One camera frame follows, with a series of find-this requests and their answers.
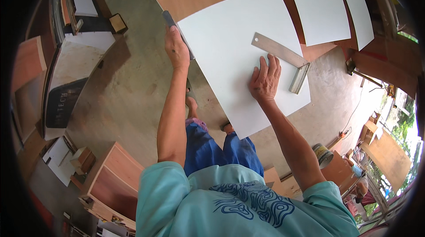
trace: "bare foot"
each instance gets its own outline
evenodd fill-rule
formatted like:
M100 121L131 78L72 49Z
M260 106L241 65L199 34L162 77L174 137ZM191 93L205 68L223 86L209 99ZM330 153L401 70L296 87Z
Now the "bare foot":
M198 104L192 97L186 97L185 103L189 107L189 110L196 110L198 108Z
M230 135L231 133L233 133L235 130L233 129L233 126L231 123L226 124L226 126L223 128L223 130L226 132L226 134Z

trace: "man's right hand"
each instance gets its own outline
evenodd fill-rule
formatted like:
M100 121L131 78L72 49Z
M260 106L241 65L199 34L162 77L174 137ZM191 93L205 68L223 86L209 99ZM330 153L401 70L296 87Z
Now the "man's right hand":
M182 40L176 26L165 27L165 51L171 60L173 68L189 68L189 49Z
M269 59L269 66L267 66L266 59L263 56L260 57L260 69L254 68L249 84L251 95L260 105L264 102L274 101L282 71L277 57L268 54L267 58Z

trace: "paint bucket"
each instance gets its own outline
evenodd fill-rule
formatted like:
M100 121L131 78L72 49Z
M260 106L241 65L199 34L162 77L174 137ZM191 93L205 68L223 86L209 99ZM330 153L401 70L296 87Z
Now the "paint bucket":
M334 158L332 151L320 143L315 144L312 149L316 154L317 160L319 161L320 169L325 168Z

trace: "flip-flop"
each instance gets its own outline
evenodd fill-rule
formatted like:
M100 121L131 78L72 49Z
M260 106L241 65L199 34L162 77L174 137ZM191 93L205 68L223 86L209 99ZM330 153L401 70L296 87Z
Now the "flip-flop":
M195 100L196 104L198 104L198 101L196 100L195 94L192 91L192 85L190 85L189 79L186 79L186 88L189 89L188 92L186 92L186 97L191 97Z
M225 127L226 125L228 125L228 124L230 124L230 121L229 121L229 120L227 120L224 124L220 125L220 130L221 130L222 132L226 132L226 131L224 130L224 127Z

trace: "blue shorts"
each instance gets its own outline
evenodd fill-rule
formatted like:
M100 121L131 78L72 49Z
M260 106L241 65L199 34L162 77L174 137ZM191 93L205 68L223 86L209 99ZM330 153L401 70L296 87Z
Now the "blue shorts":
M208 133L207 125L197 118L186 119L186 134L186 176L213 165L240 164L264 177L263 165L249 138L239 140L233 132L226 136L221 149Z

